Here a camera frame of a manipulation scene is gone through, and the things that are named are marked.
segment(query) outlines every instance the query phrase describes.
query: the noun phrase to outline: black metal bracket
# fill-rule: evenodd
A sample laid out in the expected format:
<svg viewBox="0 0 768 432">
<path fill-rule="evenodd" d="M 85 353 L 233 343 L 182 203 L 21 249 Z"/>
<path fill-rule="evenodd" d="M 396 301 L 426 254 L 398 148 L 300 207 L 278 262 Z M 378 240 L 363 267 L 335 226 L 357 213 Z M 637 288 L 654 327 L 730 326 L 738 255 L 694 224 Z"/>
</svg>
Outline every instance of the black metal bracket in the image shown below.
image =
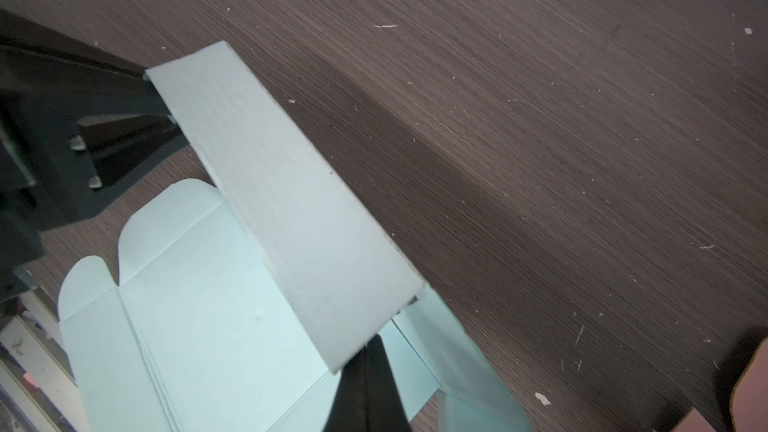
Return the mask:
<svg viewBox="0 0 768 432">
<path fill-rule="evenodd" d="M 143 67 L 0 10 L 0 272 L 186 145 Z"/>
</svg>

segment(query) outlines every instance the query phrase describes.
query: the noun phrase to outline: dark wooden table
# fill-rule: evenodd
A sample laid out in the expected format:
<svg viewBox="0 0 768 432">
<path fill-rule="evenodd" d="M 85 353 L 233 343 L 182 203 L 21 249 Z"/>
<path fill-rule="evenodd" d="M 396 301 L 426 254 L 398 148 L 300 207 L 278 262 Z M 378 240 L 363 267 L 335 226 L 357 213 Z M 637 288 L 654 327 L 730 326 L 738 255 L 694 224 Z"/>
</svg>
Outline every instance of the dark wooden table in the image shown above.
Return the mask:
<svg viewBox="0 0 768 432">
<path fill-rule="evenodd" d="M 691 405 L 721 426 L 719 363 L 768 323 L 768 0 L 0 6 L 148 66 L 229 41 L 538 430 Z M 185 177 L 205 178 L 188 149 L 47 233 L 33 274 L 55 296 L 86 254 L 115 267 L 128 216 Z"/>
</svg>

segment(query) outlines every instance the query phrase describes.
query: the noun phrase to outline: folded cardboard panel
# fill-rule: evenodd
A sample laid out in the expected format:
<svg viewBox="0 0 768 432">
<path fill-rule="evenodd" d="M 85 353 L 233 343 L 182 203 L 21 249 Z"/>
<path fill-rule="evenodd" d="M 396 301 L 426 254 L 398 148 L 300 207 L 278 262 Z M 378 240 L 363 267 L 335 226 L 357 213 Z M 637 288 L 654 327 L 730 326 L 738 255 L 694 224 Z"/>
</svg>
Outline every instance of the folded cardboard panel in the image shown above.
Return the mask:
<svg viewBox="0 0 768 432">
<path fill-rule="evenodd" d="M 389 234 L 225 42 L 147 71 L 331 370 L 422 288 Z"/>
<path fill-rule="evenodd" d="M 504 380 L 431 287 L 425 287 L 418 301 L 392 321 L 440 383 L 440 390 L 450 396 L 448 402 L 457 404 L 456 410 L 475 408 L 509 430 L 530 430 L 528 418 Z"/>
</svg>

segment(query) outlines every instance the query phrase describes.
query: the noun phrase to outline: black machine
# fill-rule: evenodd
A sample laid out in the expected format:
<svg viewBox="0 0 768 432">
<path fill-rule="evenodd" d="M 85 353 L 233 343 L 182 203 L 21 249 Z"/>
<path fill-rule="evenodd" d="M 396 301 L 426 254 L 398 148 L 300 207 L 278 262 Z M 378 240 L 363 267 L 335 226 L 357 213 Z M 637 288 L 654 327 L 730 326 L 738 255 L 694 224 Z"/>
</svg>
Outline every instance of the black machine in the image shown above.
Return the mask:
<svg viewBox="0 0 768 432">
<path fill-rule="evenodd" d="M 0 10 L 0 302 L 34 286 L 38 232 L 97 216 L 187 145 L 144 68 Z M 375 336 L 325 432 L 410 430 Z"/>
</svg>

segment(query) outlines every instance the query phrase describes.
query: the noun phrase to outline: paper scrap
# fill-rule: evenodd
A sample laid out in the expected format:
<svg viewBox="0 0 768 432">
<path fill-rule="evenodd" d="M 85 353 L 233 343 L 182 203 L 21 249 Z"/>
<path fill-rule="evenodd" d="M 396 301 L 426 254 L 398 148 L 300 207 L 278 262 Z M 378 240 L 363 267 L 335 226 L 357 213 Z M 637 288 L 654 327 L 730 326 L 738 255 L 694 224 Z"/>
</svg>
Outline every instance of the paper scrap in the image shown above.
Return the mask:
<svg viewBox="0 0 768 432">
<path fill-rule="evenodd" d="M 550 402 L 549 399 L 547 399 L 544 396 L 544 394 L 540 394 L 539 392 L 536 392 L 534 395 L 536 396 L 537 399 L 539 399 L 542 402 L 543 405 L 552 405 L 552 402 Z"/>
</svg>

